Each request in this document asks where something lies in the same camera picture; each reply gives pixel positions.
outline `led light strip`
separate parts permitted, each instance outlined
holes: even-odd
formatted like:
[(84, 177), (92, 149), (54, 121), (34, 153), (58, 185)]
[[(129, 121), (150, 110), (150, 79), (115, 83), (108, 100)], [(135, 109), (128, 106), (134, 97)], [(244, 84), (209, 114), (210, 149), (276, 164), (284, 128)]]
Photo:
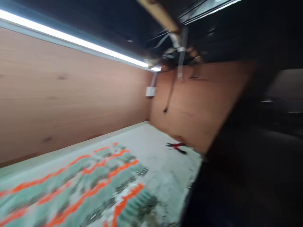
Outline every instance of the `led light strip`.
[[(107, 48), (98, 46), (98, 45), (90, 43), (88, 41), (85, 41), (85, 40), (79, 39), (77, 37), (68, 35), (66, 33), (57, 31), (55, 29), (52, 29), (50, 27), (38, 24), (38, 23), (33, 22), (31, 20), (19, 17), (17, 15), (12, 14), (12, 13), (6, 12), (6, 11), (4, 11), (2, 9), (0, 9), (0, 18), (4, 19), (4, 20), (8, 20), (10, 22), (13, 22), (15, 24), (19, 24), (21, 26), (24, 26), (24, 27), (27, 27), (27, 28), (30, 28), (30, 29), (33, 29), (33, 30), (36, 30), (36, 31), (39, 31), (39, 32), (42, 32), (42, 33), (45, 33), (47, 35), (54, 36), (56, 38), (63, 39), (65, 41), (68, 41), (68, 42), (71, 42), (71, 43), (75, 43), (77, 45), (80, 45), (80, 46), (83, 46), (83, 47), (86, 47), (86, 48), (98, 51), (100, 53), (107, 54), (109, 56), (121, 59), (123, 61), (130, 62), (132, 64), (135, 64), (135, 65), (138, 65), (138, 66), (141, 66), (141, 67), (144, 67), (144, 68), (148, 67), (148, 64), (145, 63), (145, 62), (133, 59), (131, 57), (125, 56), (125, 55), (120, 54), (118, 52), (109, 50)], [(161, 70), (161, 68), (154, 67), (151, 70), (158, 72), (158, 71)]]

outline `concrete floor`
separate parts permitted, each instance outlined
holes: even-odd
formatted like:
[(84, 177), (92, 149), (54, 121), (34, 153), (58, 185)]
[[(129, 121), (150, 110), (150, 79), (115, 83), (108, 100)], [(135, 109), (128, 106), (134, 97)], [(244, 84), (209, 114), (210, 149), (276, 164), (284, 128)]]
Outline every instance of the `concrete floor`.
[[(58, 171), (79, 156), (93, 155), (93, 152), (97, 149), (112, 146), (113, 143), (119, 143), (125, 146), (142, 165), (148, 167), (147, 174), (137, 177), (136, 182), (130, 184), (129, 187), (141, 183), (158, 199), (158, 205), (146, 217), (142, 226), (167, 226), (169, 223), (177, 223), (179, 221), (184, 200), (197, 176), (202, 159), (198, 153), (190, 148), (181, 147), (181, 149), (187, 151), (187, 155), (184, 155), (173, 148), (165, 146), (166, 142), (177, 143), (177, 141), (157, 130), (148, 122), (139, 123), (2, 168), (0, 169), (0, 191), (12, 189), (22, 182), (45, 177), (52, 172)], [(0, 198), (0, 204), (4, 204), (0, 207), (2, 214), (0, 216), (0, 224), (1, 220), (6, 218), (5, 214), (7, 212), (5, 209), (10, 206), (9, 202), (5, 202), (7, 198), (7, 196)], [(90, 224), (90, 226), (100, 226), (100, 222), (104, 220), (100, 219)]]

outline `wall outlet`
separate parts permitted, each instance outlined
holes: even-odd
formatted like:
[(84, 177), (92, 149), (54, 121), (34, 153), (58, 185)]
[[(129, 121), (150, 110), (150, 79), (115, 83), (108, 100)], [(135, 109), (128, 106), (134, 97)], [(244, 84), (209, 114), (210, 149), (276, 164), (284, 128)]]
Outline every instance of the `wall outlet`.
[(155, 87), (147, 87), (145, 96), (147, 96), (147, 97), (155, 96), (155, 92), (156, 92)]

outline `pliers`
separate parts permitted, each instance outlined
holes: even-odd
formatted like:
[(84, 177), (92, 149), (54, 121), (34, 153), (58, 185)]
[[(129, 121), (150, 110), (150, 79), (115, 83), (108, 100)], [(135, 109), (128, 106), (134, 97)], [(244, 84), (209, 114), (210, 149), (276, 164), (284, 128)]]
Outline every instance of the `pliers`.
[(174, 144), (172, 144), (172, 143), (167, 143), (166, 146), (167, 146), (167, 147), (173, 147), (174, 149), (176, 149), (177, 151), (179, 151), (179, 152), (182, 153), (182, 154), (187, 154), (186, 151), (181, 150), (181, 149), (178, 148), (179, 146), (185, 146), (185, 143), (174, 143)]

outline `plywood board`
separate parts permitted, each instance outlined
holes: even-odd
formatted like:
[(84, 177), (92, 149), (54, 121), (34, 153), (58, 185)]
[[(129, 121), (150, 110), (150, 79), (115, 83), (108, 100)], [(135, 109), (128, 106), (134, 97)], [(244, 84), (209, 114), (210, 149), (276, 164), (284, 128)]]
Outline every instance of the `plywood board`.
[(0, 166), (147, 120), (151, 79), (143, 69), (0, 28)]
[(176, 79), (167, 113), (163, 110), (177, 72), (158, 76), (151, 124), (205, 154), (245, 87), (253, 62), (204, 64), (196, 73), (196, 80), (189, 79), (192, 68), (183, 70), (185, 81)]

